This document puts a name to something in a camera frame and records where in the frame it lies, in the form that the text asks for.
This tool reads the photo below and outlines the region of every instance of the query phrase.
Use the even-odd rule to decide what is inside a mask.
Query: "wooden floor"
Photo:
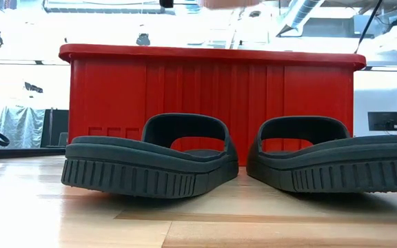
[[[152,200],[60,183],[62,156],[0,161],[3,247],[397,247],[397,194],[298,195],[246,176]]]

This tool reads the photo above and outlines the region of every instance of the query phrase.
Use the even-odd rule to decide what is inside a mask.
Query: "ceiling duct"
[[[278,35],[284,34],[290,30],[298,30],[309,20],[310,12],[323,4],[324,0],[292,0],[289,4],[289,10],[284,14],[281,31]]]
[[[43,0],[42,6],[47,13],[68,14],[172,14],[152,0],[83,1],[83,0]]]

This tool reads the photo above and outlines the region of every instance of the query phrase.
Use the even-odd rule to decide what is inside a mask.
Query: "rubber sole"
[[[322,164],[289,170],[254,163],[247,166],[247,174],[288,192],[397,192],[397,160]]]
[[[185,198],[209,192],[237,174],[237,162],[227,163],[206,174],[188,174],[130,163],[67,159],[61,182],[68,186],[128,196]]]

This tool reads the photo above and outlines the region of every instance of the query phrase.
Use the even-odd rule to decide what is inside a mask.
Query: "black slipper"
[[[179,152],[183,137],[217,138],[222,152]],[[142,141],[84,136],[66,147],[62,183],[102,192],[151,198],[204,194],[235,178],[238,157],[226,125],[198,114],[160,114],[145,125]]]
[[[268,138],[297,138],[313,146],[297,152],[264,152]],[[332,118],[290,116],[261,125],[247,173],[289,192],[397,192],[397,135],[350,138]]]

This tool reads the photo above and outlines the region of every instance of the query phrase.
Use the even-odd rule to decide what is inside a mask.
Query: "monitor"
[[[369,112],[370,131],[397,131],[397,112]]]

